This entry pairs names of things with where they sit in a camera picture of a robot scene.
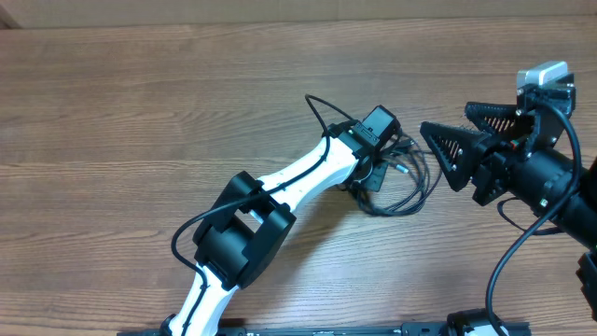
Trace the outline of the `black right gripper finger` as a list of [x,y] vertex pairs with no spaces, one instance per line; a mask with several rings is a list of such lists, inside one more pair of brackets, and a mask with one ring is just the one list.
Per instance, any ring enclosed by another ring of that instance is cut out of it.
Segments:
[[420,133],[451,189],[463,189],[480,164],[488,134],[429,121],[421,124]]
[[535,125],[533,116],[518,115],[516,105],[468,102],[465,116],[480,131],[498,134],[507,140],[530,135]]

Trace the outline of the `black USB cable thick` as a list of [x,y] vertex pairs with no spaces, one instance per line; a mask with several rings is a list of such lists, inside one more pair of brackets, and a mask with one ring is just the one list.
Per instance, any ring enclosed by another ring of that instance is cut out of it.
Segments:
[[432,178],[429,151],[410,135],[394,136],[382,150],[382,160],[389,163],[379,192],[347,189],[357,207],[373,217],[406,217],[423,209],[427,198],[441,178]]

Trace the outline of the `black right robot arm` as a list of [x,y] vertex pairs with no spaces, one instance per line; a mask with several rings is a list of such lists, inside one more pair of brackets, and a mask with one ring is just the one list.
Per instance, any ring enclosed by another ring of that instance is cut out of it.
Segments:
[[596,306],[596,169],[586,169],[570,122],[576,107],[573,83],[526,84],[514,105],[470,102],[473,129],[434,122],[420,133],[452,190],[475,186],[485,206],[509,192],[536,217],[553,223],[588,251],[576,272],[581,292]]

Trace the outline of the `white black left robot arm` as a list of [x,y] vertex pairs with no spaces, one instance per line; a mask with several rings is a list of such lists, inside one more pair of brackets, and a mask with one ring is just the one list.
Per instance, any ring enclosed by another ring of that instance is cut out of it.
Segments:
[[293,227],[296,211],[338,184],[367,177],[380,157],[378,145],[323,137],[308,154],[283,170],[253,178],[235,175],[212,208],[186,222],[197,229],[193,260],[175,257],[195,278],[177,315],[162,323],[162,335],[214,335],[234,293],[269,266]]

